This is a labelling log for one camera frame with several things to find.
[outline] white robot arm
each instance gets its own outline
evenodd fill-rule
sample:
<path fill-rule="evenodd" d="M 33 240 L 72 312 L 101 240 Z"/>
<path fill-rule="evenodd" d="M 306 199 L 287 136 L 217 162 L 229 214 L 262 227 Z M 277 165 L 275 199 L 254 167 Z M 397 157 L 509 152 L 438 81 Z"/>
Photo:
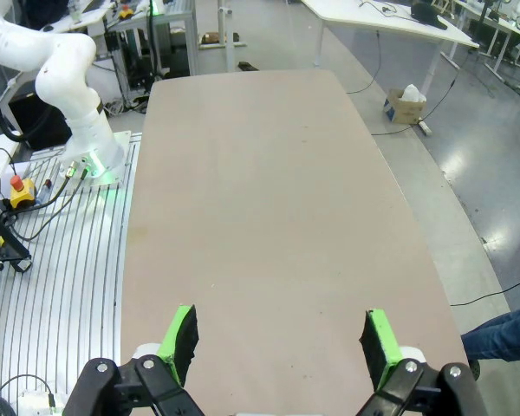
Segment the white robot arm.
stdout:
<path fill-rule="evenodd" d="M 3 19 L 10 0 L 0 0 L 0 65 L 22 72 L 39 70 L 36 93 L 62 111 L 72 137 L 63 159 L 90 165 L 89 177 L 98 178 L 123 160 L 101 99 L 85 82 L 96 45 L 83 34 L 50 34 L 27 29 Z"/>

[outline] desk leg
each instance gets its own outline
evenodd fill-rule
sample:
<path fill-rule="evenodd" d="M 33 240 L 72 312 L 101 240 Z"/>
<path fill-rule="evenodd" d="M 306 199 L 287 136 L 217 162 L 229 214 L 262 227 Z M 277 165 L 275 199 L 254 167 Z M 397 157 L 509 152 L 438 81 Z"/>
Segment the desk leg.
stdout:
<path fill-rule="evenodd" d="M 430 89 L 430 86 L 432 85 L 433 76 L 435 75 L 435 70 L 437 69 L 437 64 L 439 62 L 439 55 L 441 54 L 442 44 L 443 41 L 435 45 L 435 51 L 433 52 L 432 62 L 430 63 L 430 68 L 427 70 L 426 78 L 424 79 L 422 89 L 420 90 L 420 92 L 425 96 L 427 96 L 427 91 Z"/>
<path fill-rule="evenodd" d="M 320 26 L 318 28 L 318 38 L 315 44 L 315 59 L 314 66 L 320 67 L 320 56 L 322 55 L 322 40 L 323 40 L 323 30 L 325 29 L 326 23 L 320 19 Z"/>
<path fill-rule="evenodd" d="M 235 44 L 233 43 L 233 10 L 226 4 L 225 29 L 227 30 L 227 42 L 225 43 L 225 60 L 227 72 L 235 72 Z"/>
<path fill-rule="evenodd" d="M 497 58 L 497 62 L 495 63 L 495 67 L 492 68 L 489 63 L 485 64 L 485 66 L 501 81 L 504 81 L 504 79 L 503 79 L 503 77 L 501 75 L 499 75 L 499 73 L 497 71 L 499 69 L 499 65 L 501 65 L 501 61 L 503 60 L 504 51 L 506 50 L 506 46 L 509 44 L 510 33 L 511 32 L 509 32 L 509 34 L 506 36 L 506 39 L 504 40 L 504 45 L 503 45 L 503 48 L 501 49 L 501 54 Z"/>
<path fill-rule="evenodd" d="M 495 29 L 495 33 L 493 34 L 493 39 L 491 39 L 491 43 L 489 44 L 489 48 L 487 49 L 487 52 L 480 52 L 480 55 L 483 56 L 491 56 L 491 51 L 493 50 L 493 47 L 495 46 L 495 41 L 497 40 L 497 35 L 499 34 L 499 29 Z"/>
<path fill-rule="evenodd" d="M 218 34 L 219 46 L 225 46 L 225 1 L 218 0 Z"/>
<path fill-rule="evenodd" d="M 462 30 L 462 28 L 465 25 L 466 21 L 466 9 L 463 7 L 462 11 L 460 12 L 460 16 L 458 17 L 458 23 L 457 23 L 457 29 Z M 441 52 L 441 55 L 456 69 L 458 69 L 457 63 L 452 59 L 454 57 L 454 54 L 457 52 L 457 46 L 458 43 L 454 42 L 451 46 L 451 52 L 449 52 L 449 55 L 445 55 L 445 52 Z"/>
<path fill-rule="evenodd" d="M 189 59 L 189 73 L 191 76 L 198 75 L 198 32 L 196 15 L 185 21 L 185 41 Z"/>

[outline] tabletop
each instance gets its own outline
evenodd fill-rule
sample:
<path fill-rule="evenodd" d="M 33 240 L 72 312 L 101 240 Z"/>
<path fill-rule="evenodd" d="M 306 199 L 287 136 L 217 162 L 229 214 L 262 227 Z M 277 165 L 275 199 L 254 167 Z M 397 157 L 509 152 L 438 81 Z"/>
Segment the tabletop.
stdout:
<path fill-rule="evenodd" d="M 482 8 L 474 7 L 473 4 L 463 2 L 462 0 L 455 0 L 454 3 L 465 8 L 467 11 L 472 13 L 474 16 L 481 16 L 481 14 L 482 14 L 483 7 Z M 485 23 L 489 24 L 490 26 L 492 26 L 494 28 L 496 28 L 498 26 L 499 28 L 507 29 L 507 30 L 510 30 L 511 32 L 514 32 L 514 33 L 517 33 L 520 35 L 520 29 L 516 26 L 516 23 L 508 22 L 508 21 L 504 20 L 502 17 L 499 17 L 499 21 L 497 22 L 496 20 L 490 19 L 489 17 L 486 16 Z"/>
<path fill-rule="evenodd" d="M 424 37 L 429 40 L 451 41 L 477 48 L 471 38 L 457 29 L 453 24 L 442 17 L 439 21 L 447 26 L 447 29 L 439 29 L 434 26 L 414 21 L 410 16 L 410 7 L 393 4 L 397 13 L 386 13 L 384 16 L 379 10 L 385 4 L 370 0 L 369 4 L 361 4 L 360 0 L 302 0 L 318 17 L 327 22 L 346 23 L 357 27 L 381 29 L 389 31 L 406 32 L 413 36 Z"/>
<path fill-rule="evenodd" d="M 113 8 L 114 2 L 110 0 L 104 0 L 104 3 L 95 10 L 88 11 L 86 13 L 81 13 L 81 21 L 75 22 L 73 17 L 70 15 L 64 16 L 62 19 L 58 20 L 55 23 L 51 23 L 52 26 L 51 33 L 64 33 L 69 32 L 70 30 L 76 30 L 80 28 L 87 27 L 91 24 L 95 24 L 100 22 L 104 16 Z"/>
<path fill-rule="evenodd" d="M 205 414 L 355 414 L 373 392 L 358 342 L 371 308 L 433 367 L 466 360 L 413 213 L 328 71 L 154 84 L 122 361 L 160 342 L 180 304 L 197 307 L 185 389 Z"/>

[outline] blue jeans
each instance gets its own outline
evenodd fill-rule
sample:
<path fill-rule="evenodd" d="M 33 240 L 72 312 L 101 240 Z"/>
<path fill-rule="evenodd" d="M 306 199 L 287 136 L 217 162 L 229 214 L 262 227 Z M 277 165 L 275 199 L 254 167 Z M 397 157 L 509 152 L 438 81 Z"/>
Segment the blue jeans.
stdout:
<path fill-rule="evenodd" d="M 520 360 L 520 310 L 493 318 L 462 335 L 468 360 Z"/>

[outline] screw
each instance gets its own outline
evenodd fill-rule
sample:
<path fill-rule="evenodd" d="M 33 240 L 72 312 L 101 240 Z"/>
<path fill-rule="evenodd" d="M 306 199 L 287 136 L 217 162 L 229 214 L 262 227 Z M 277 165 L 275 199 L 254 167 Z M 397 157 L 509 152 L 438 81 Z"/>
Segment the screw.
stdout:
<path fill-rule="evenodd" d="M 462 371 L 460 371 L 460 368 L 457 366 L 451 367 L 451 371 L 449 371 L 449 374 L 454 377 L 455 379 L 460 376 Z"/>
<path fill-rule="evenodd" d="M 408 373 L 413 373 L 418 369 L 418 366 L 416 365 L 416 363 L 414 361 L 409 361 L 405 365 L 405 369 L 407 370 Z"/>

